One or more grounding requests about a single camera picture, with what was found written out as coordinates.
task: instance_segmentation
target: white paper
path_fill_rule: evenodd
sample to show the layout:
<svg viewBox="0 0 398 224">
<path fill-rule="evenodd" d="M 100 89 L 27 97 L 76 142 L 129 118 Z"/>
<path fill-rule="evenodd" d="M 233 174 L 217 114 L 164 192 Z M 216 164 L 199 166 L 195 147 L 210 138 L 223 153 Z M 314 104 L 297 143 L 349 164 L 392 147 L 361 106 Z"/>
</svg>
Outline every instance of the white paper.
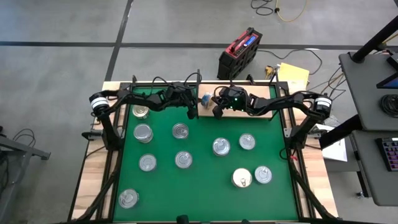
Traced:
<svg viewBox="0 0 398 224">
<path fill-rule="evenodd" d="M 317 128 L 320 130 L 331 131 L 334 127 L 316 124 Z M 331 146 L 328 146 L 322 150 L 323 158 L 325 159 L 334 159 L 337 161 L 347 162 L 347 153 L 346 153 L 346 141 L 341 139 L 338 142 L 335 142 Z"/>
</svg>

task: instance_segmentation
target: green table surface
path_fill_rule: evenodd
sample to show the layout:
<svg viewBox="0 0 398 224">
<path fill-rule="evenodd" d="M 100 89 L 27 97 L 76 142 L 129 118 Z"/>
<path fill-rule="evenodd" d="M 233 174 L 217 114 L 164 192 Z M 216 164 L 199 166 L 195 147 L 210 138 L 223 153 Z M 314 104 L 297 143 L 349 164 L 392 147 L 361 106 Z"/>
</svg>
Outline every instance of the green table surface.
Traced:
<svg viewBox="0 0 398 224">
<path fill-rule="evenodd" d="M 149 89 L 138 91 L 148 93 Z M 275 90 L 270 88 L 270 92 L 271 97 L 275 97 Z M 189 120 L 186 112 L 186 108 L 167 108 L 161 112 L 150 111 L 146 119 L 129 116 L 118 195 L 134 189 L 139 193 L 139 201 L 134 207 L 124 209 L 117 200 L 114 222 L 174 222 L 178 215 L 188 215 L 190 221 L 198 222 L 244 218 L 297 220 L 288 163 L 279 157 L 284 147 L 279 115 L 272 121 L 212 117 Z M 150 143 L 143 144 L 134 138 L 134 128 L 140 123 L 152 128 L 154 138 Z M 188 126 L 187 139 L 173 137 L 172 127 L 176 123 Z M 238 139 L 243 133 L 251 133 L 256 138 L 253 150 L 240 148 Z M 231 143 L 225 157 L 213 154 L 212 144 L 218 137 Z M 188 169 L 175 165 L 179 151 L 188 151 L 193 156 L 193 164 Z M 139 158 L 146 153 L 157 159 L 157 167 L 152 172 L 139 168 Z M 258 184 L 254 178 L 254 170 L 261 165 L 272 171 L 268 184 Z M 252 173 L 250 186 L 240 189 L 232 184 L 232 173 L 238 168 Z"/>
</svg>

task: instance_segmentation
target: gray concrete floor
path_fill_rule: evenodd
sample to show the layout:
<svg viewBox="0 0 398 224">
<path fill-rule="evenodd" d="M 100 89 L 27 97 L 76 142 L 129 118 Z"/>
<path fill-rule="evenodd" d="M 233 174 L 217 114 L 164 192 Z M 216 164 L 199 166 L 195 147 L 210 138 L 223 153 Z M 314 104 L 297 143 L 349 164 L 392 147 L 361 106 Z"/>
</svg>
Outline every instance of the gray concrete floor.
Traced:
<svg viewBox="0 0 398 224">
<path fill-rule="evenodd" d="M 114 42 L 126 0 L 0 0 L 0 41 Z M 285 17 L 303 1 L 283 0 Z M 283 23 L 261 17 L 250 1 L 135 0 L 123 42 L 228 43 L 249 26 L 264 34 L 262 44 L 362 45 L 397 15 L 393 0 L 309 1 L 303 16 Z M 215 79 L 222 49 L 121 49 L 112 80 L 185 78 L 197 68 L 204 80 Z M 36 146 L 52 156 L 32 159 L 17 196 L 16 223 L 65 221 L 72 202 L 86 141 L 80 133 L 92 122 L 88 97 L 101 89 L 112 48 L 0 47 L 0 125 L 12 136 L 32 128 Z M 273 50 L 284 55 L 288 50 Z M 310 86 L 338 68 L 339 50 L 318 50 L 323 65 Z M 281 63 L 259 52 L 240 74 L 262 78 L 266 65 Z M 314 71 L 319 61 L 296 52 L 283 62 Z M 340 120 L 356 114 L 349 91 L 333 105 Z M 340 216 L 347 220 L 398 223 L 398 209 L 356 199 L 355 174 L 330 174 Z"/>
</svg>

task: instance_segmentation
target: wooden board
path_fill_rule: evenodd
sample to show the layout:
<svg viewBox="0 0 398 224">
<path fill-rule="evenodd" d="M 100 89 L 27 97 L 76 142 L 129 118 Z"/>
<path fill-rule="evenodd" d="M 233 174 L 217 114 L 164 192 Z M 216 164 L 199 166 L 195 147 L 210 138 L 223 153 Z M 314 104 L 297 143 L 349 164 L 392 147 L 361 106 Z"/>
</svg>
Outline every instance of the wooden board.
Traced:
<svg viewBox="0 0 398 224">
<path fill-rule="evenodd" d="M 199 92 L 198 96 L 201 98 L 205 93 L 214 93 L 214 90 L 219 87 L 219 86 L 225 86 L 225 85 L 218 85 L 218 84 L 200 84 L 199 85 Z M 254 85 L 237 85 L 239 87 L 243 87 L 248 94 L 253 94 L 258 97 L 264 97 L 269 99 L 269 87 L 268 86 L 254 86 Z M 218 88 L 216 90 L 216 95 L 219 94 L 221 91 L 221 88 Z M 198 103 L 198 114 L 199 116 L 214 116 L 212 109 L 214 108 L 216 104 L 213 103 L 210 105 L 207 109 L 202 106 L 200 103 Z M 232 118 L 271 118 L 272 117 L 272 112 L 268 112 L 262 116 L 249 116 L 246 112 L 242 111 L 233 111 L 231 109 L 224 109 L 223 110 L 223 117 L 232 117 Z"/>
<path fill-rule="evenodd" d="M 120 82 L 104 82 L 103 90 L 117 90 L 119 89 Z M 289 88 L 293 90 L 303 90 L 298 86 L 294 86 L 294 83 L 289 83 Z M 122 123 L 124 119 L 124 110 L 121 110 L 121 115 L 119 118 L 119 124 Z M 285 119 L 287 125 L 290 126 L 289 114 L 287 110 L 284 110 Z M 294 110 L 294 115 L 296 123 L 300 124 L 305 115 L 300 110 Z M 94 126 L 95 129 L 102 129 L 101 125 Z M 307 139 L 307 144 L 320 147 L 319 142 L 315 139 Z M 92 141 L 88 145 L 88 152 L 94 151 L 95 149 L 103 146 L 102 140 Z M 333 198 L 333 193 L 331 191 L 328 173 L 326 171 L 325 162 L 323 161 L 322 151 L 319 149 L 312 149 L 311 147 L 305 147 L 303 149 L 303 157 L 305 162 L 305 168 L 307 170 L 308 181 L 310 183 L 310 188 L 312 192 L 317 196 L 321 204 L 334 216 L 338 216 L 337 209 L 335 205 L 335 200 Z M 96 152 L 86 159 L 83 166 L 83 173 L 80 178 L 80 184 L 78 186 L 78 193 L 76 196 L 76 201 L 73 207 L 72 219 L 80 217 L 84 211 L 90 206 L 98 192 L 100 191 L 101 181 L 103 177 L 103 171 L 106 161 L 106 150 Z M 306 208 L 305 195 L 300 190 L 300 199 L 302 201 L 302 207 L 304 216 L 308 217 L 308 209 Z M 110 192 L 108 192 L 105 206 L 104 215 L 106 218 L 108 216 Z"/>
</svg>

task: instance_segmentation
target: keyboard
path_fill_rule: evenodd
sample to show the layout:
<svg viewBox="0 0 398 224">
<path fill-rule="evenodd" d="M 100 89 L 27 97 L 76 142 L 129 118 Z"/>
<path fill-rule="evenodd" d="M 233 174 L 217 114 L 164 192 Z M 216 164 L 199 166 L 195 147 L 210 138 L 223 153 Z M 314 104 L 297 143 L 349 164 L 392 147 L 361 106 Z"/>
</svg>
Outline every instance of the keyboard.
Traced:
<svg viewBox="0 0 398 224">
<path fill-rule="evenodd" d="M 398 171 L 398 138 L 378 138 L 376 144 L 388 171 Z"/>
</svg>

